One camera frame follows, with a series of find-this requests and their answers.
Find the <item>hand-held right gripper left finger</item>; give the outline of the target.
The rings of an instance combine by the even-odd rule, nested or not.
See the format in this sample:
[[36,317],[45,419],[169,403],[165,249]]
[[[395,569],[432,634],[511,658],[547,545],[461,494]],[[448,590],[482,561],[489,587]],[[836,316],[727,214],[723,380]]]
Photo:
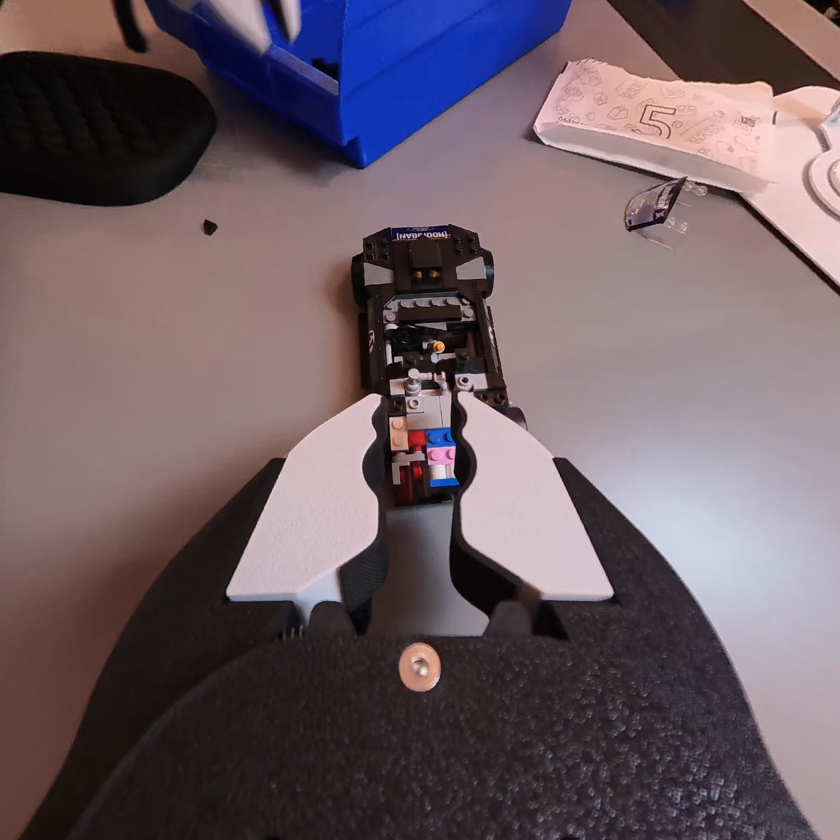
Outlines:
[[304,437],[286,457],[238,562],[232,602],[291,601],[298,610],[366,602],[352,561],[372,549],[380,510],[364,457],[382,435],[383,399],[368,395]]

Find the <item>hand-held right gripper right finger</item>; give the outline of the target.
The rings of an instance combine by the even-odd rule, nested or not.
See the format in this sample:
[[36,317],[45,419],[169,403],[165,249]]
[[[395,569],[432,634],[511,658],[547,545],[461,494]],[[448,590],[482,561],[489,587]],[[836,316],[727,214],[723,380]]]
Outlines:
[[472,394],[453,404],[451,579],[473,606],[600,602],[613,587],[551,453]]

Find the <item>blue plastic bin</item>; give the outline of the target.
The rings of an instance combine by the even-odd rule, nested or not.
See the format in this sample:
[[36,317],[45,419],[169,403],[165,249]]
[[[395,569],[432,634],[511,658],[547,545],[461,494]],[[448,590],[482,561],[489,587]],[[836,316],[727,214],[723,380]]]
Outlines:
[[366,166],[556,33],[570,2],[304,1],[289,42],[262,2],[257,55],[204,2],[147,2],[155,23],[246,96]]

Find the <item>black lego car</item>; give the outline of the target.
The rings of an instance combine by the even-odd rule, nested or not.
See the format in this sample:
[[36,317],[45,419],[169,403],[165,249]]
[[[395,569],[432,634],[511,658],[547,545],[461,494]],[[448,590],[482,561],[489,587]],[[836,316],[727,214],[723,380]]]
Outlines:
[[494,282],[494,258],[477,232],[453,224],[386,227],[352,259],[362,386],[385,397],[398,507],[454,495],[455,394],[472,393],[527,426],[502,372],[487,302]]

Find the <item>clear lego windshield piece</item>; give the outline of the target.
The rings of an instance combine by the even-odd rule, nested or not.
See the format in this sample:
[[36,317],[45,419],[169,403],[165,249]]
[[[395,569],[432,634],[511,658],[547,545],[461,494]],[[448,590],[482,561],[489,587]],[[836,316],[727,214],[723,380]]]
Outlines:
[[627,203],[625,230],[673,250],[690,230],[698,229],[708,193],[707,185],[686,177],[654,185]]

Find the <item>black textured pad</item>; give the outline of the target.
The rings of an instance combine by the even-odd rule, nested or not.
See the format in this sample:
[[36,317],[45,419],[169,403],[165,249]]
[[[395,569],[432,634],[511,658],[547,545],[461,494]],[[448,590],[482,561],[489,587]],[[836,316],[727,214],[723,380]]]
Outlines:
[[214,136],[188,79],[50,52],[1,56],[1,190],[80,205],[147,203],[181,184]]

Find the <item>white printed paper bag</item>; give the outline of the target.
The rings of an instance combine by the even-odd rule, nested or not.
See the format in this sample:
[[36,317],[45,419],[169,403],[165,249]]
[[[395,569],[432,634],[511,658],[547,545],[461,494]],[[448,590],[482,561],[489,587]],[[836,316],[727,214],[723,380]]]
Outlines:
[[549,146],[670,177],[755,193],[777,176],[773,90],[638,77],[569,62],[534,123]]

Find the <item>white booklet stand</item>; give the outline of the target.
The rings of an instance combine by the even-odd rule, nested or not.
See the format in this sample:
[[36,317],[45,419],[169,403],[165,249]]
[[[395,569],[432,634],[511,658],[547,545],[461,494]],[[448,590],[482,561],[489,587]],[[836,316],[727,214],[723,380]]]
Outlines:
[[838,287],[838,91],[803,87],[773,105],[774,181],[746,201]]

